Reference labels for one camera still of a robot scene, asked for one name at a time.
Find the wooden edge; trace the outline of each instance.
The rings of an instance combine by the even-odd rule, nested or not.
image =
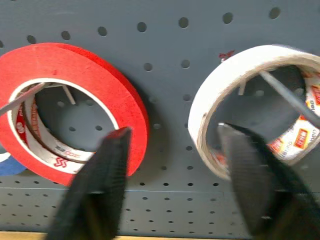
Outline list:
[[[20,231],[1,231],[0,240],[43,240],[45,233],[40,232],[20,232]],[[117,236],[120,240],[197,240],[197,238],[175,238],[175,237],[148,237],[148,236]]]

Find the red masking tape roll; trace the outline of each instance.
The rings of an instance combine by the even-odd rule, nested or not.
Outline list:
[[[40,82],[62,83],[86,93],[108,113],[115,128],[132,128],[127,175],[131,176],[139,167],[147,148],[147,112],[130,82],[97,55],[67,44],[25,46],[0,57],[0,80],[0,106],[12,101],[26,87]],[[69,185],[73,173],[40,159],[20,139],[15,129],[18,113],[19,107],[0,117],[0,142],[33,172]]]

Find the red tape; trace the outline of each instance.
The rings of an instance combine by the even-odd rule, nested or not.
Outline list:
[[[116,68],[97,55],[72,45],[41,43],[18,48],[0,57],[0,106],[8,102],[21,84],[38,78],[60,79],[78,85],[110,110],[119,128],[131,127],[127,175],[131,176],[137,170],[147,148],[148,116],[137,91]],[[69,185],[74,175],[33,157],[20,146],[8,120],[8,117],[0,117],[0,141],[5,149],[33,172]]]

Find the tape roll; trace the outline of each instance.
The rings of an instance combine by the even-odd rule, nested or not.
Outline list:
[[[14,159],[9,152],[0,153],[0,176],[10,176],[19,174],[26,170],[20,162]]]
[[[136,171],[147,148],[147,112],[136,90],[112,65],[84,49],[58,43],[34,44],[13,50],[0,57],[0,65],[0,79],[5,86],[0,93],[0,106],[35,83],[53,82],[76,88],[102,107],[115,129],[132,127],[127,174],[130,176]],[[20,115],[20,110],[17,107],[9,111],[7,117],[0,117],[2,144],[33,172],[68,185],[74,175],[68,165],[80,163],[60,159],[38,146],[26,129],[28,148],[15,129],[15,117]],[[38,149],[38,155],[44,151],[50,157],[42,159],[31,149]]]
[[[197,91],[189,113],[188,131],[204,163],[219,177],[229,179],[227,161],[206,140],[208,125],[215,110],[228,94],[260,71],[288,65],[297,66],[303,73],[307,105],[319,115],[320,57],[286,46],[257,46],[234,55],[221,63]],[[280,160],[293,165],[319,141],[319,130],[300,116],[269,146]]]

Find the gray pegboard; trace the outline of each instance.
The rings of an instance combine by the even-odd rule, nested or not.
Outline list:
[[[129,179],[120,234],[248,238],[230,184],[207,169],[186,129],[192,99],[220,53],[275,43],[319,55],[319,7],[317,0],[3,0],[0,54],[30,43],[80,46],[139,91],[150,139]],[[314,192],[319,154],[317,147],[294,167]],[[0,181],[0,229],[46,231],[65,188],[28,170]]]

